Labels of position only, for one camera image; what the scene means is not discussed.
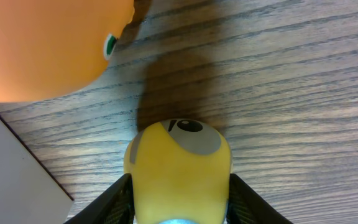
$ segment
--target yellow figure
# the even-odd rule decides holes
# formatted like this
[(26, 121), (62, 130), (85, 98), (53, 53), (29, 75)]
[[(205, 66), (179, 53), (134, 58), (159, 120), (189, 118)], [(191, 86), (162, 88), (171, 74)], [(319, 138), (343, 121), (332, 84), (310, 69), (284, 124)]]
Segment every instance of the yellow figure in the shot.
[(222, 223), (231, 150), (211, 126), (189, 119), (155, 123), (128, 145), (136, 219), (148, 223)]

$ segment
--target cartoon eye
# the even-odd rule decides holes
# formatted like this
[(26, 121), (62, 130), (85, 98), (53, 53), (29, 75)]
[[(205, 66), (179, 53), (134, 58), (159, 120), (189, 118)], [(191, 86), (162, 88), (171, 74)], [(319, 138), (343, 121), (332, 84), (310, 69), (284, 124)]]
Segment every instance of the cartoon eye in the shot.
[(221, 147), (221, 137), (211, 126), (190, 119), (161, 121), (163, 128), (184, 150), (210, 155)]
[(103, 55), (104, 59), (110, 60), (111, 54), (114, 50), (114, 46), (116, 45), (117, 39), (109, 34), (106, 37), (106, 40), (104, 41), (104, 47), (103, 47)]
[(181, 120), (178, 122), (178, 127), (188, 132), (199, 132), (203, 130), (203, 125), (197, 121), (192, 120)]

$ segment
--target orange object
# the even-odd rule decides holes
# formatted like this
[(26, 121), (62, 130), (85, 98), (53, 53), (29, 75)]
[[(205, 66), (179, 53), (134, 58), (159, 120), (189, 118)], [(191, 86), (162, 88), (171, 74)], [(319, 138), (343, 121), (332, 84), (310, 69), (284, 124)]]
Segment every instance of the orange object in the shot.
[(91, 83), (133, 14), (134, 0), (0, 0), (0, 102)]

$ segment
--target black pupil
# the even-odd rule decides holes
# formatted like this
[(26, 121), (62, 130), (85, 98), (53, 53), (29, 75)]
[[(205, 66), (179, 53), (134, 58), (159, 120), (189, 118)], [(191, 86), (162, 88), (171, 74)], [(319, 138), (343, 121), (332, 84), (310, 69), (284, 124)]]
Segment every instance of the black pupil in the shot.
[(198, 132), (203, 129), (203, 125), (197, 121), (181, 120), (178, 122), (178, 127), (184, 131)]

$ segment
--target wooden table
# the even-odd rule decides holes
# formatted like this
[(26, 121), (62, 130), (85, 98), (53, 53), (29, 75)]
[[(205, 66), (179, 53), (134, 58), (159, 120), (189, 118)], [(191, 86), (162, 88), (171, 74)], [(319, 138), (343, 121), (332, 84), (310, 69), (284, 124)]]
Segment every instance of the wooden table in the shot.
[(294, 223), (358, 223), (358, 0), (140, 0), (105, 74), (0, 115), (75, 198), (122, 175), (138, 129), (199, 119)]

